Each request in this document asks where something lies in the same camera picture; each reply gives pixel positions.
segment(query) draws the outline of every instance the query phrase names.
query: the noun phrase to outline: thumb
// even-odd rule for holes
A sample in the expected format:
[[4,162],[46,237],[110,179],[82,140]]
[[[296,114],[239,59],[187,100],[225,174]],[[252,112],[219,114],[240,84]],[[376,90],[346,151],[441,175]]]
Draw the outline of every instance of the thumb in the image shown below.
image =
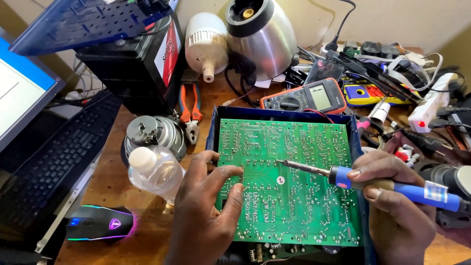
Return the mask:
[[430,219],[403,194],[374,186],[365,187],[363,194],[371,205],[388,213],[400,227],[410,233],[420,235],[429,229],[426,224],[431,223]]
[[237,222],[239,222],[240,213],[242,212],[242,193],[244,192],[244,186],[240,183],[236,183],[232,186],[227,196],[227,202],[218,216],[218,219],[228,226],[228,229],[235,231],[237,228]]

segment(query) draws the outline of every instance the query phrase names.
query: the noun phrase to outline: orange multimeter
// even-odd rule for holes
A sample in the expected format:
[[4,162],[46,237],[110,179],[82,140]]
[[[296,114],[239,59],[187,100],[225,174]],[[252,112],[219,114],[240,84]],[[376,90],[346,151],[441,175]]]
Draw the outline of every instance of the orange multimeter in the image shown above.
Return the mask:
[[260,108],[303,111],[307,108],[327,114],[342,113],[347,102],[337,81],[327,78],[321,81],[286,90],[260,99]]

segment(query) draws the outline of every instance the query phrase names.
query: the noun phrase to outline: computer monitor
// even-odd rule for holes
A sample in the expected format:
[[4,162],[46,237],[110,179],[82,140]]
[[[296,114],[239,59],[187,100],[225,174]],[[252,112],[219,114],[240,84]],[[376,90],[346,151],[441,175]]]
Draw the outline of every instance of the computer monitor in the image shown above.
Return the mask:
[[13,41],[0,27],[0,152],[65,86],[36,57],[10,52]]

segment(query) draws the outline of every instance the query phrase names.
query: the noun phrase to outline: plastic water bottle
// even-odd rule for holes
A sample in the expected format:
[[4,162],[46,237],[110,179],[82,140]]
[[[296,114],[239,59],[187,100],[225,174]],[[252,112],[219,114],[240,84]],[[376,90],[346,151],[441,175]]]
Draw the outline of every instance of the plastic water bottle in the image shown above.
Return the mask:
[[129,155],[129,180],[142,190],[159,195],[173,205],[185,170],[163,146],[139,147]]

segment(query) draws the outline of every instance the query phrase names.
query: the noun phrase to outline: wooden desk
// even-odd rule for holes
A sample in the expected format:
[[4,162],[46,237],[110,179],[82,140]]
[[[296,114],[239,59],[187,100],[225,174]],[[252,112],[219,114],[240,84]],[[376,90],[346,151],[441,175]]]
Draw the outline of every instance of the wooden desk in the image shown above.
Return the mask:
[[[237,76],[232,75],[231,80],[234,84],[238,84]],[[204,150],[214,105],[221,105],[235,98],[235,94],[227,85],[223,75],[217,75],[215,81],[210,84],[201,81],[200,90],[203,99],[201,113],[204,116],[200,123],[200,138],[197,145],[191,147],[181,161],[184,168],[188,168],[194,154]],[[270,89],[259,89],[250,96],[258,99],[280,90],[279,85],[273,85]],[[249,107],[242,100],[234,102],[232,106]],[[390,115],[394,119],[404,121],[405,110],[404,107],[394,107]],[[127,168],[120,157],[121,141],[132,119],[133,115],[125,107],[121,107],[81,203],[105,207],[125,206],[137,216],[136,230],[127,238],[111,246],[103,241],[65,241],[56,264],[157,265],[163,263],[168,251],[172,222],[171,209],[166,207],[166,203],[160,197],[131,185]],[[428,265],[455,264],[469,258],[471,258],[471,250],[440,235],[436,237],[425,256]]]

